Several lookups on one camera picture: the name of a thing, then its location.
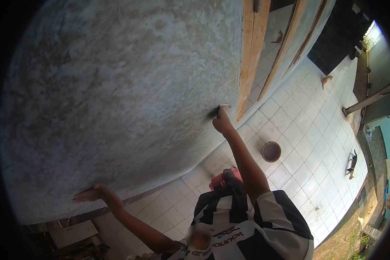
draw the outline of cat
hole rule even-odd
[[[350,153],[352,154],[352,157],[351,159],[349,159],[348,161],[351,161],[351,166],[349,169],[347,169],[348,173],[345,174],[345,175],[350,175],[350,180],[354,178],[354,168],[355,168],[355,165],[357,164],[357,153],[355,152],[355,149],[354,149],[354,154],[353,153]]]
[[[326,76],[326,77],[323,77],[323,79],[321,80],[322,81],[322,90],[323,90],[323,86],[328,82],[328,80],[331,80],[333,79],[333,76]]]
[[[271,43],[281,43],[281,39],[283,39],[283,33],[280,30],[279,31],[279,36],[277,37],[276,41],[275,42],[271,42]]]

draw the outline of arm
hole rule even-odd
[[[260,195],[270,191],[269,183],[238,132],[232,126],[227,110],[227,106],[222,106],[219,109],[217,118],[213,120],[213,125],[227,139],[243,179],[244,190],[254,204]]]
[[[130,215],[123,208],[123,202],[118,195],[104,184],[96,184],[94,188],[75,195],[73,202],[79,203],[97,199],[102,199],[107,204],[114,217],[156,254],[164,252],[174,254],[180,249],[180,247],[170,238]]]

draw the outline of wooden post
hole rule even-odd
[[[390,83],[388,83],[385,87],[375,92],[371,96],[366,97],[363,101],[358,102],[357,104],[354,104],[348,108],[343,107],[342,112],[345,115],[345,117],[347,117],[349,114],[376,102],[377,100],[383,98],[388,94],[390,94]]]

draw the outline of wooden door frame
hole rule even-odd
[[[263,41],[269,18],[270,0],[261,0],[259,12],[254,12],[254,0],[243,0],[243,46],[241,55],[240,83],[238,90],[237,113],[235,123],[244,115],[251,86],[253,85],[257,65],[262,51]]]
[[[287,32],[284,38],[284,41],[281,45],[281,48],[276,56],[276,61],[273,64],[273,67],[271,68],[270,74],[266,80],[265,85],[263,86],[263,89],[260,93],[259,98],[257,99],[258,102],[262,101],[266,92],[269,90],[270,85],[272,84],[273,80],[275,79],[275,75],[277,73],[277,70],[279,69],[284,57],[286,56],[287,50],[290,47],[290,44],[292,43],[293,37],[296,33],[296,30],[299,26],[299,22],[302,18],[302,15],[305,11],[307,0],[297,0],[294,11],[292,14],[292,18],[290,20],[289,26],[287,28]]]

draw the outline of hand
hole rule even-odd
[[[228,136],[229,133],[235,131],[231,124],[231,121],[227,115],[228,106],[222,106],[219,108],[217,118],[213,120],[215,129],[222,133],[224,137]]]
[[[109,190],[104,184],[96,184],[93,188],[78,193],[74,196],[73,202],[85,202],[85,201],[95,201],[98,199],[104,199],[104,191]]]

